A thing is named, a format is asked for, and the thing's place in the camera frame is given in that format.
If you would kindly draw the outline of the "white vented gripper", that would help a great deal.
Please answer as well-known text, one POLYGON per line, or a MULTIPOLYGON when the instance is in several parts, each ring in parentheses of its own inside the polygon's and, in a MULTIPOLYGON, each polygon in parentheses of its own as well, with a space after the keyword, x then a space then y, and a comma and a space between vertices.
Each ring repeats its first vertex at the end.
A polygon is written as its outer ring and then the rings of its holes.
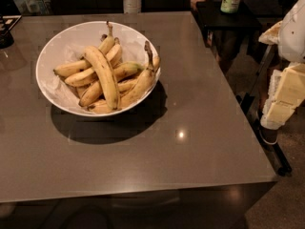
POLYGON ((260 124, 277 130, 305 100, 305 0, 298 0, 284 19, 264 31, 260 43, 277 45, 279 55, 290 62, 283 71, 274 70, 260 124))

